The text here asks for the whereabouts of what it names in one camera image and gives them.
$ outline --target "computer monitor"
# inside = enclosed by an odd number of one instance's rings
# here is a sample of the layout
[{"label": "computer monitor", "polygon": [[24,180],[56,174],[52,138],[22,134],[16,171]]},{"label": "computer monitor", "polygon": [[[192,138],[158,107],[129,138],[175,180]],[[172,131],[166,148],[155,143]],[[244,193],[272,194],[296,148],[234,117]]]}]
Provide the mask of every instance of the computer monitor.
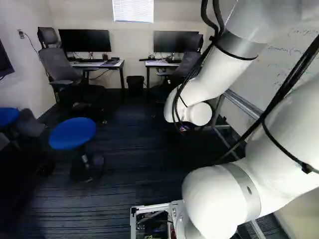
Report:
[{"label": "computer monitor", "polygon": [[0,40],[0,77],[6,76],[13,72],[14,69]]},{"label": "computer monitor", "polygon": [[198,31],[154,31],[154,52],[185,52],[187,39]]},{"label": "computer monitor", "polygon": [[108,30],[59,29],[62,48],[72,51],[110,52],[111,43]]}]

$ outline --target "power outlet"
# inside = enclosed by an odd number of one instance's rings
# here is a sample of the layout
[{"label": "power outlet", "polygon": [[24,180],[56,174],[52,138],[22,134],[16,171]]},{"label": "power outlet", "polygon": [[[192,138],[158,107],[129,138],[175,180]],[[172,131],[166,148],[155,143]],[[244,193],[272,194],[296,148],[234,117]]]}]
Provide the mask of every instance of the power outlet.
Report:
[{"label": "power outlet", "polygon": [[24,33],[21,29],[18,29],[18,33],[21,39],[24,39]]}]

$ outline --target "white desk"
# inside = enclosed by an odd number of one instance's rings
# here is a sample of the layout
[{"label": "white desk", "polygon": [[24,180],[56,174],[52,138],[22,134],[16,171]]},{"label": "white desk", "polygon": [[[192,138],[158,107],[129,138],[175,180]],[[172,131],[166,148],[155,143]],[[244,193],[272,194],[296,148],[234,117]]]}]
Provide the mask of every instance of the white desk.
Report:
[{"label": "white desk", "polygon": [[178,67],[179,63],[168,63],[167,61],[146,61],[146,67]]},{"label": "white desk", "polygon": [[150,97],[150,68],[168,68],[168,67],[178,67],[179,63],[168,63],[162,60],[153,60],[153,61],[146,61],[146,87],[147,87],[147,98]]},{"label": "white desk", "polygon": [[71,62],[71,65],[73,67],[98,67],[98,68],[111,68],[111,67],[120,68],[123,64],[124,64],[124,60],[120,60],[115,65],[108,65],[108,64],[104,64],[103,62],[80,62],[80,63],[76,61]]},{"label": "white desk", "polygon": [[83,76],[85,77],[87,82],[89,82],[89,72],[92,70],[88,70],[87,68],[99,68],[99,69],[110,69],[110,70],[120,70],[120,78],[121,78],[121,91],[122,91],[122,99],[124,99],[125,96],[125,85],[124,85],[124,74],[123,74],[123,67],[124,67],[124,60],[120,59],[120,61],[115,65],[108,65],[104,62],[70,62],[71,65],[75,68],[83,68]]}]

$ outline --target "black trash can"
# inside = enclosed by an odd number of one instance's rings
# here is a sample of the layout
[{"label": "black trash can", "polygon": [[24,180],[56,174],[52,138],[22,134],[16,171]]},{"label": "black trash can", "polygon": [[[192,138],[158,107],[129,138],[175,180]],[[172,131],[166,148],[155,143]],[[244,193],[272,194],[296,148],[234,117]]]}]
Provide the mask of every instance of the black trash can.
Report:
[{"label": "black trash can", "polygon": [[128,76],[126,82],[129,86],[130,96],[142,96],[143,95],[143,84],[144,76]]}]

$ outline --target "chair headrest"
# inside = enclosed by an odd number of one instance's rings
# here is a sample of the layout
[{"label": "chair headrest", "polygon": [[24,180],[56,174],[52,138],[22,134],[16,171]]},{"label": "chair headrest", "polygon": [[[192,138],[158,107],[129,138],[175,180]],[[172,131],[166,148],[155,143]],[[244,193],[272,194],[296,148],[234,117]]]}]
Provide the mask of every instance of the chair headrest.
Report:
[{"label": "chair headrest", "polygon": [[46,46],[58,43],[58,36],[52,27],[38,27],[38,38]]},{"label": "chair headrest", "polygon": [[203,43],[204,43],[203,35],[201,34],[192,35],[192,37],[190,37],[186,43],[186,50],[198,52],[201,50]]}]

